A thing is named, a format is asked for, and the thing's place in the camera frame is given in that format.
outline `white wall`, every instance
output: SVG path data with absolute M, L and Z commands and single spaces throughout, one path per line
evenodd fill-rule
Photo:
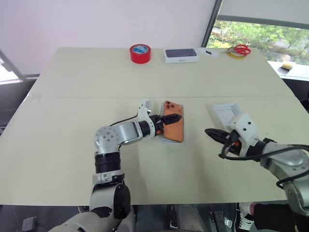
M 309 24 L 309 0 L 224 0 L 219 14 Z
M 213 6 L 214 0 L 0 0 L 0 50 L 22 74 L 33 74 L 61 46 L 198 47 Z

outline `red tape roll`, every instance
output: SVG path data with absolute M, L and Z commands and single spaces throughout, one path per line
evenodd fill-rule
M 150 61 L 151 49 L 145 44 L 136 44 L 130 47 L 131 60 L 137 64 L 144 64 Z

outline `person's foot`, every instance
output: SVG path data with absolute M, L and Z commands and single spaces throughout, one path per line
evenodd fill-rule
M 234 221 L 234 232 L 247 232 L 253 225 L 253 216 L 245 213 L 239 207 L 239 203 L 236 203 L 236 217 Z

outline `black cable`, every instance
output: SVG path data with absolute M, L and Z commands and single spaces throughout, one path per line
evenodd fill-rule
M 282 179 L 282 180 L 278 181 L 278 182 L 276 183 L 276 185 L 277 185 L 279 188 L 283 189 L 283 186 L 281 185 L 282 183 L 285 183 L 285 182 L 288 182 L 288 181 L 292 181 L 292 180 L 295 180 L 295 179 L 304 177 L 304 176 L 306 176 L 306 175 L 308 175 L 308 174 L 309 174 L 309 170 L 307 170 L 307 171 L 305 171 L 305 172 L 303 172 L 303 173 L 301 173 L 301 174 L 294 175 L 294 176 L 291 176 L 291 177 Z
M 48 231 L 51 230 L 49 227 L 47 227 L 47 226 L 45 226 L 45 225 L 43 225 L 43 224 L 40 224 L 40 223 L 36 223 L 36 224 L 37 224 L 37 226 L 42 226 L 42 227 L 44 227 L 44 228 L 47 229 Z
M 113 124 L 110 125 L 110 127 L 113 126 L 113 125 L 116 125 L 116 124 L 118 124 L 118 123 L 121 123 L 121 122 L 124 122 L 124 121 L 128 121 L 128 120 L 131 120 L 131 119 L 134 119 L 135 117 L 137 117 L 137 114 L 136 114 L 135 116 L 133 116 L 133 117 L 129 117 L 129 118 L 126 118 L 126 119 L 124 119 L 124 120 L 121 120 L 121 121 L 118 121 L 118 122 L 114 122 Z
M 223 154 L 224 156 L 222 156 L 222 158 L 227 159 L 227 160 L 254 160 L 254 159 L 256 160 L 256 159 L 266 158 L 266 157 L 274 156 L 276 154 L 280 154 L 280 153 L 287 152 L 287 151 L 293 151 L 293 150 L 309 151 L 309 145 L 293 145 L 293 146 L 286 147 L 286 148 L 283 148 L 277 151 L 271 151 L 265 154 L 249 156 L 249 157 L 231 157 L 231 156 L 227 156 Z

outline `red scissors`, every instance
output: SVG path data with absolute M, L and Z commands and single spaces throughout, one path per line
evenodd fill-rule
M 238 44 L 234 47 L 235 52 L 242 54 L 242 55 L 248 55 L 251 53 L 250 48 L 248 48 L 247 45 L 244 44 Z

